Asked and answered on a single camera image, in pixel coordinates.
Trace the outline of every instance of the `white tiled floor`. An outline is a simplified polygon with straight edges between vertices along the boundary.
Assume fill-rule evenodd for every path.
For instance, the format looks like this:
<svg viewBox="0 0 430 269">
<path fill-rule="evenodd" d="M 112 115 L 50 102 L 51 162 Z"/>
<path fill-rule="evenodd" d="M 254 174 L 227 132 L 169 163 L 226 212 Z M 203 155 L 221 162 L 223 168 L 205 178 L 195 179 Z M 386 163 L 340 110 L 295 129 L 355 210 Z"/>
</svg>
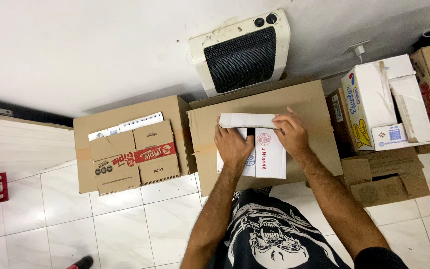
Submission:
<svg viewBox="0 0 430 269">
<path fill-rule="evenodd" d="M 420 159 L 430 186 L 430 154 Z M 66 268 L 85 255 L 96 269 L 176 269 L 206 201 L 197 174 L 102 197 L 78 193 L 75 162 L 8 179 L 2 269 Z M 275 186 L 271 195 L 296 206 L 353 266 L 304 182 Z M 410 269 L 430 268 L 430 196 L 366 210 Z"/>
</svg>

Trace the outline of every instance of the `man's right hand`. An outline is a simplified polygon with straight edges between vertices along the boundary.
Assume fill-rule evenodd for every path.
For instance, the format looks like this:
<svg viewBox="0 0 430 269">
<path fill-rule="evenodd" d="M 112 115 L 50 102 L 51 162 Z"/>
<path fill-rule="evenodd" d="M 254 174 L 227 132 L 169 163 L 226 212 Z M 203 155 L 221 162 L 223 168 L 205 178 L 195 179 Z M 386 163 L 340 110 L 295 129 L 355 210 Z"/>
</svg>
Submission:
<svg viewBox="0 0 430 269">
<path fill-rule="evenodd" d="M 288 113 L 276 114 L 273 123 L 281 130 L 275 130 L 279 141 L 286 151 L 297 160 L 312 153 L 308 144 L 308 133 L 300 118 L 293 113 L 293 109 L 286 107 Z"/>
</svg>

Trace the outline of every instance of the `man's left hand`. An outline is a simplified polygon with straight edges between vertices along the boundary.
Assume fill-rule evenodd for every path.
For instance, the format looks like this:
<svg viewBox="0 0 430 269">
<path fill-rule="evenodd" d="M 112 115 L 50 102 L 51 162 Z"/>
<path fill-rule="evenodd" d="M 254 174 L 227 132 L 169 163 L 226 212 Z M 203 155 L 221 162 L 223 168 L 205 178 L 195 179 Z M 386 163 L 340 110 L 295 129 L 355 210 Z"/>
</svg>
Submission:
<svg viewBox="0 0 430 269">
<path fill-rule="evenodd" d="M 254 137 L 249 135 L 245 141 L 236 128 L 220 128 L 219 120 L 220 117 L 215 125 L 214 140 L 224 166 L 243 167 L 255 147 Z"/>
</svg>

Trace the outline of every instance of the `qr code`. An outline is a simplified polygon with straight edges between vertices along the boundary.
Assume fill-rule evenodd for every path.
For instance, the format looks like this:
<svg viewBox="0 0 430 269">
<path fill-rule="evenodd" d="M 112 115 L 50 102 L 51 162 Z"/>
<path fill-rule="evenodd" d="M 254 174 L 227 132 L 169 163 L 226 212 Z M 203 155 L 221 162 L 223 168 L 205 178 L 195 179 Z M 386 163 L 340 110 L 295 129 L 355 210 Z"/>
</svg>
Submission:
<svg viewBox="0 0 430 269">
<path fill-rule="evenodd" d="M 389 139 L 391 141 L 401 139 L 401 131 L 399 131 L 399 130 L 390 131 L 389 132 Z"/>
</svg>

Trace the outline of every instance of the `white wall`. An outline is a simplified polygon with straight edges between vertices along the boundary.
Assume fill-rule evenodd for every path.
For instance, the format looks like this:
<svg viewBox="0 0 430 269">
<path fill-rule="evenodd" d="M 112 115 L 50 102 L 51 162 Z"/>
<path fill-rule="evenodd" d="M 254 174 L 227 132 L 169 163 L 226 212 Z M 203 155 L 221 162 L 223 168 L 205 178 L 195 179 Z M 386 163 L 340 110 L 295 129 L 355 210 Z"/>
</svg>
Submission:
<svg viewBox="0 0 430 269">
<path fill-rule="evenodd" d="M 430 28 L 430 0 L 0 1 L 0 100 L 81 116 L 200 99 L 188 39 L 277 8 L 291 28 L 289 77 L 349 69 L 358 59 L 340 52 L 366 39 L 365 61 L 409 52 Z"/>
</svg>

